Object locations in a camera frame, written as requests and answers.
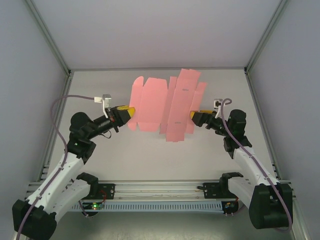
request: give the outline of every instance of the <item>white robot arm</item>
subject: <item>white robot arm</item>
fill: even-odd
[[[26,200],[17,200],[12,207],[14,230],[33,239],[48,240],[62,216],[79,200],[96,196],[98,178],[79,174],[91,157],[96,144],[91,139],[125,125],[135,113],[129,106],[105,108],[103,116],[91,120],[84,112],[71,118],[69,142],[60,162]]]
[[[293,218],[292,189],[288,184],[280,183],[256,157],[245,136],[246,113],[234,109],[227,121],[217,117],[217,114],[216,111],[202,110],[191,112],[190,116],[196,126],[206,124],[206,129],[213,129],[217,135],[224,136],[224,149],[241,167],[243,175],[239,172],[224,173],[217,186],[206,188],[208,184],[204,183],[198,188],[204,190],[205,197],[212,196],[208,198],[217,195],[226,199],[237,197],[249,209],[250,220],[256,229],[290,228]]]

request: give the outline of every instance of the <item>white wall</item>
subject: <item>white wall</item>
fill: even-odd
[[[199,82],[207,83],[200,109],[212,109],[216,98],[231,98],[225,115],[232,109],[242,109],[247,114],[245,134],[255,147],[255,153],[271,173],[263,132],[254,102],[250,95],[243,69],[202,69]],[[110,93],[111,105],[127,105],[130,102],[134,80],[143,76],[169,80],[178,76],[173,70],[108,70],[76,71],[69,93],[82,96],[102,96]],[[69,138],[70,119],[76,112],[85,112],[91,119],[103,115],[101,106],[93,101],[69,98],[60,124],[60,132]],[[96,148],[90,160],[82,168],[100,180],[151,181],[151,180],[207,180],[219,179],[221,174],[240,171],[239,165],[230,158],[223,147],[223,137],[204,127],[196,127],[194,134],[185,134],[181,142],[166,142],[164,134],[158,132],[131,131],[127,126],[112,132],[110,140],[96,137]],[[54,146],[49,172],[58,164],[63,154],[63,143],[58,139]]]
[[[39,169],[65,73],[22,0],[0,1],[0,23],[0,239],[7,240],[11,207]]]
[[[320,1],[292,0],[251,76],[283,177],[320,238]]]
[[[71,69],[244,67],[280,0],[34,0]]]

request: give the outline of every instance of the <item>black bracket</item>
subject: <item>black bracket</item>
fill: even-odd
[[[222,201],[221,203],[224,214],[234,214],[239,210],[238,201]]]
[[[234,177],[242,177],[239,172],[228,172],[222,174],[219,182],[205,182],[202,186],[198,186],[197,189],[203,190],[205,199],[235,199],[237,196],[229,191],[228,179]]]
[[[83,163],[86,164],[88,159],[96,148],[96,144],[85,138],[76,138],[73,133],[69,135],[69,142],[67,143],[67,151],[75,154],[77,158],[82,158]]]
[[[293,193],[287,183],[275,185],[293,219]],[[287,214],[271,186],[260,184],[254,187],[249,217],[256,229],[282,228],[289,226]]]
[[[16,232],[30,207],[28,200],[17,200],[12,206],[13,226]],[[21,233],[34,240],[49,240],[57,227],[55,216],[55,212],[48,214],[44,211],[43,206],[33,207]]]
[[[249,142],[246,136],[238,137],[237,140],[241,143],[242,146],[248,146],[249,148],[252,148],[252,144]],[[224,150],[229,153],[232,159],[234,159],[234,152],[239,148],[239,145],[230,136],[226,136],[223,139],[223,146]]]
[[[106,193],[106,200],[113,200],[115,197],[116,185],[113,183],[99,183],[96,194],[89,194],[83,200],[103,200]]]
[[[119,129],[117,124],[115,123],[115,118],[116,118],[115,114],[112,111],[110,111],[108,108],[105,108],[104,110],[107,116],[110,118],[111,120],[110,123],[112,124],[112,127],[114,128],[115,132],[118,133]]]

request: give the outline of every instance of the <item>gray wall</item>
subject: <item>gray wall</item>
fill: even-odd
[[[34,2],[74,70],[244,67],[280,0]]]
[[[7,240],[11,207],[39,169],[65,73],[22,0],[0,1],[0,36],[0,239]]]
[[[283,177],[320,238],[320,1],[292,0],[251,78]]]
[[[257,230],[244,209],[234,217],[212,213],[68,212],[50,240],[291,240],[289,233]]]

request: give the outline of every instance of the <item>purple cable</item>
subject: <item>purple cable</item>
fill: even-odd
[[[222,118],[222,122],[223,122],[223,125],[224,125],[224,128],[226,130],[226,132],[229,134],[229,136],[235,141],[236,144],[239,145],[239,147],[246,153],[248,154],[248,156],[254,161],[254,163],[256,164],[256,166],[259,168],[259,170],[262,172],[263,176],[265,177],[265,179],[270,183],[271,187],[273,188],[275,194],[277,195],[279,201],[281,202],[282,206],[283,206],[283,209],[285,211],[285,214],[286,216],[288,217],[288,222],[289,222],[289,227],[285,230],[282,230],[282,229],[279,229],[279,228],[276,228],[276,230],[278,230],[279,232],[283,232],[283,233],[286,233],[286,232],[289,232],[291,231],[292,229],[292,218],[291,218],[291,215],[289,213],[289,210],[283,200],[283,198],[281,197],[280,193],[278,192],[276,186],[274,185],[274,183],[271,181],[271,179],[268,177],[267,173],[264,171],[264,169],[261,167],[261,165],[259,164],[259,162],[257,161],[257,159],[247,150],[245,149],[244,146],[242,146],[242,144],[235,138],[235,136],[232,135],[231,131],[229,130],[228,126],[227,126],[227,123],[226,123],[226,120],[225,120],[225,115],[224,115],[224,105],[229,105],[232,103],[232,100],[230,98],[226,98],[222,101],[222,104],[221,104],[221,118]]]
[[[67,149],[67,143],[66,143],[66,140],[64,139],[64,137],[62,136],[62,134],[60,133],[58,127],[56,126],[55,124],[55,120],[54,120],[54,117],[53,117],[53,109],[54,109],[54,106],[56,105],[57,102],[59,102],[60,100],[62,99],[66,99],[66,98],[80,98],[80,99],[88,99],[88,100],[94,100],[93,97],[88,97],[88,96],[81,96],[81,95],[64,95],[62,97],[59,97],[57,98],[56,100],[53,101],[51,107],[50,107],[50,119],[51,119],[51,122],[52,122],[52,125],[53,125],[53,128],[55,129],[56,133],[58,134],[58,136],[61,138],[62,142],[63,142],[63,145],[64,145],[64,157],[63,157],[63,160],[62,160],[62,163],[61,163],[61,167],[58,168],[58,170],[56,171],[56,173],[52,176],[52,178],[47,182],[47,184],[44,186],[44,188],[42,189],[42,191],[39,193],[39,197],[37,197],[33,204],[30,206],[30,208],[28,209],[28,211],[26,212],[26,214],[24,215],[22,221],[21,221],[21,224],[20,224],[20,227],[19,227],[19,230],[17,232],[17,235],[16,235],[16,239],[15,240],[19,240],[20,239],[20,236],[21,236],[21,233],[22,233],[22,229],[24,228],[24,225],[27,221],[27,218],[29,217],[32,209],[35,207],[35,205],[37,204],[37,202],[39,201],[39,199],[41,198],[41,196],[44,194],[44,192],[48,189],[48,187],[50,186],[50,184],[56,179],[57,175],[60,173],[60,171],[62,170],[62,167],[65,165],[66,163],[66,160],[67,160],[67,156],[68,156],[68,149]],[[81,202],[79,201],[79,204],[80,204],[80,207],[84,213],[85,216],[87,216],[87,213],[85,211],[85,209],[83,208]]]

